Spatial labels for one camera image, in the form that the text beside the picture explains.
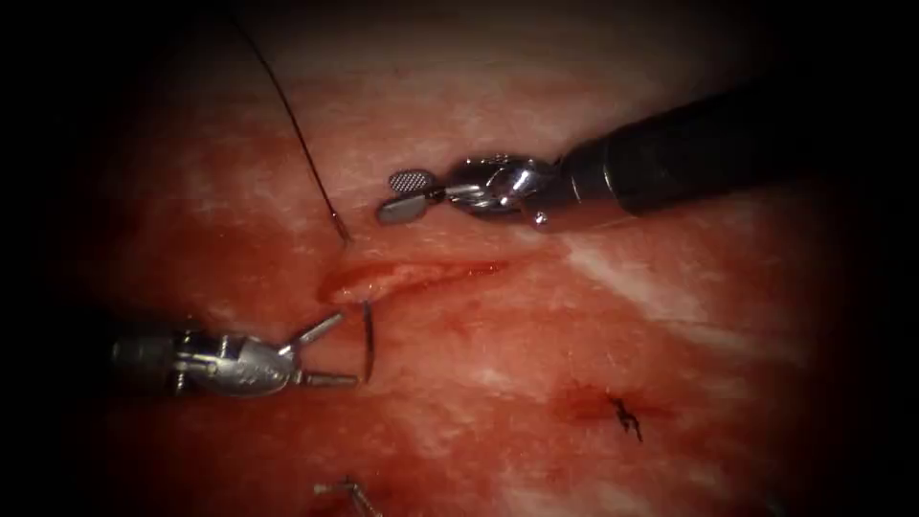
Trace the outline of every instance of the wound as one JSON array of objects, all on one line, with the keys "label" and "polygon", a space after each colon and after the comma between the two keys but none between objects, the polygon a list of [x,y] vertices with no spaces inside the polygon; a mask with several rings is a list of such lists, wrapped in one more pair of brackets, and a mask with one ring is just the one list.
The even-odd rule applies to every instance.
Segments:
[{"label": "wound", "polygon": [[375,262],[352,265],[323,280],[319,301],[345,304],[376,302],[396,293],[428,289],[470,277],[493,275],[507,267],[495,261]]}]

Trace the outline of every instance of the black suture thread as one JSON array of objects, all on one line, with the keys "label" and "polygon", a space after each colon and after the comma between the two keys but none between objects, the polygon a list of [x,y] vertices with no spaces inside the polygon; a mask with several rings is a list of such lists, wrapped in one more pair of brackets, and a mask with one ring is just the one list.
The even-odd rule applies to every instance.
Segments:
[{"label": "black suture thread", "polygon": [[373,375],[373,362],[376,360],[376,343],[373,338],[373,317],[370,314],[370,301],[368,300],[364,300],[364,335],[367,340],[364,382],[370,382],[370,376]]},{"label": "black suture thread", "polygon": [[622,429],[625,429],[626,433],[630,429],[635,429],[635,436],[638,437],[639,442],[644,443],[644,439],[641,437],[641,424],[635,415],[625,409],[625,402],[621,398],[610,398],[610,402],[616,406],[616,417],[619,419],[619,423],[622,424]]},{"label": "black suture thread", "polygon": [[227,17],[230,19],[230,23],[236,28],[242,38],[246,41],[246,44],[249,45],[249,48],[252,49],[256,59],[258,59],[258,62],[265,70],[265,73],[268,74],[268,78],[271,80],[271,83],[275,86],[275,90],[278,92],[278,97],[280,97],[280,101],[284,105],[284,110],[287,111],[287,117],[290,119],[290,123],[294,126],[294,132],[297,134],[297,140],[300,142],[300,148],[303,150],[303,155],[306,156],[306,162],[309,163],[309,168],[312,171],[313,178],[316,180],[316,185],[319,186],[319,192],[323,195],[325,205],[328,207],[328,212],[332,217],[332,224],[335,225],[335,230],[338,232],[338,235],[342,238],[345,244],[348,244],[351,242],[351,235],[347,232],[345,221],[342,220],[341,216],[335,210],[335,207],[332,206],[332,201],[328,198],[328,193],[325,191],[323,181],[319,178],[319,172],[316,170],[316,163],[313,162],[313,155],[310,154],[309,147],[306,146],[306,139],[303,138],[303,132],[300,129],[300,123],[297,122],[297,117],[294,115],[294,109],[291,107],[290,101],[284,94],[283,88],[280,87],[280,81],[278,80],[278,77],[275,76],[275,71],[272,70],[271,65],[268,64],[268,60],[265,59],[265,56],[261,53],[261,50],[258,48],[255,40],[249,36],[249,33],[247,33],[245,29],[243,29],[242,24],[236,20],[235,16],[233,16],[231,12],[227,12]]}]

